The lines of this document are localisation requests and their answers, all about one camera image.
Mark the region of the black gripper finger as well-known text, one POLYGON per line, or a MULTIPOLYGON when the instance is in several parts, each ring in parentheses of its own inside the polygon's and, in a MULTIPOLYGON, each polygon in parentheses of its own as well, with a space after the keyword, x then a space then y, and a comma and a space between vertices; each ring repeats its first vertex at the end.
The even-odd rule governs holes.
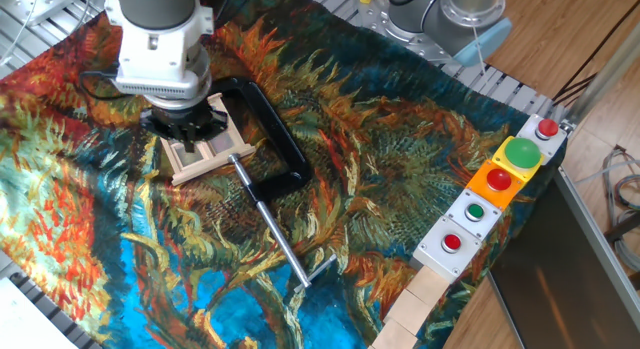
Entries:
POLYGON ((228 127, 228 115, 222 111, 192 111, 188 118, 188 151, 198 142, 208 141, 228 127))
POLYGON ((142 117, 140 124, 145 130, 163 139, 181 144, 186 143, 186 134, 178 124, 167 123, 154 116, 142 117))

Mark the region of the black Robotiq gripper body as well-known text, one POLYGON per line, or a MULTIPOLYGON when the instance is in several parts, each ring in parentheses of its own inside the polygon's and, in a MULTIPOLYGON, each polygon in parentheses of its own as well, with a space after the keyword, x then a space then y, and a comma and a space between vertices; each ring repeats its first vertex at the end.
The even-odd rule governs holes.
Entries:
POLYGON ((183 109, 164 109, 152 106, 149 122, 160 131, 169 132, 173 128, 186 130, 191 126, 201 129, 214 123, 215 117, 209 104, 203 100, 183 109))

